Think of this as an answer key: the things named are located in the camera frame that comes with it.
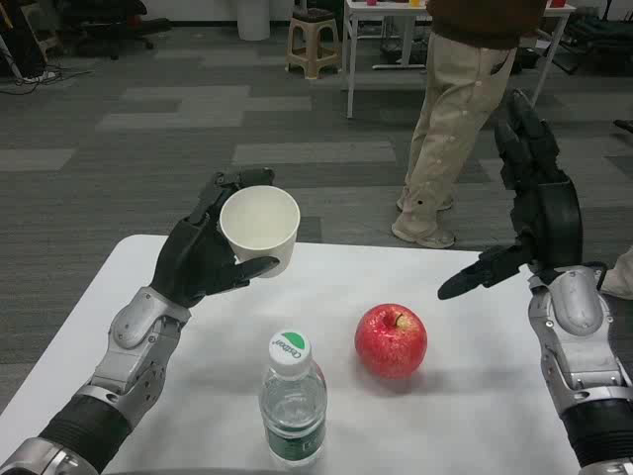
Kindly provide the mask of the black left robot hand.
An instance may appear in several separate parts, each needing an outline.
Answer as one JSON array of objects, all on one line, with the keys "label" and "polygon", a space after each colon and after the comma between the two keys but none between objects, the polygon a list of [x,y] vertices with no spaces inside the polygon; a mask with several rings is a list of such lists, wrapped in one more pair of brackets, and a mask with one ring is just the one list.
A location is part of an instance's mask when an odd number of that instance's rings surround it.
[{"label": "black left robot hand", "polygon": [[273,256],[238,261],[219,228],[228,198],[248,187],[271,185],[274,177],[270,168],[215,173],[200,192],[194,210],[169,234],[149,286],[167,300],[192,308],[207,296],[246,287],[252,279],[275,269],[280,260]]}]

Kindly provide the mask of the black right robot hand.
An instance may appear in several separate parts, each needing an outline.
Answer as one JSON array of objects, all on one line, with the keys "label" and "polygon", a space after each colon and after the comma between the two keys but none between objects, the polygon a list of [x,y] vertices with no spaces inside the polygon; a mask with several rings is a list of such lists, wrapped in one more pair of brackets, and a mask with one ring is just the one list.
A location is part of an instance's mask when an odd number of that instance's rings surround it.
[{"label": "black right robot hand", "polygon": [[437,297],[448,300],[516,275],[523,265],[537,271],[580,264],[583,224],[576,187],[557,163],[560,149],[546,123],[519,89],[506,102],[507,119],[497,123],[500,177],[514,193],[510,212],[514,244],[492,247],[444,282]]}]

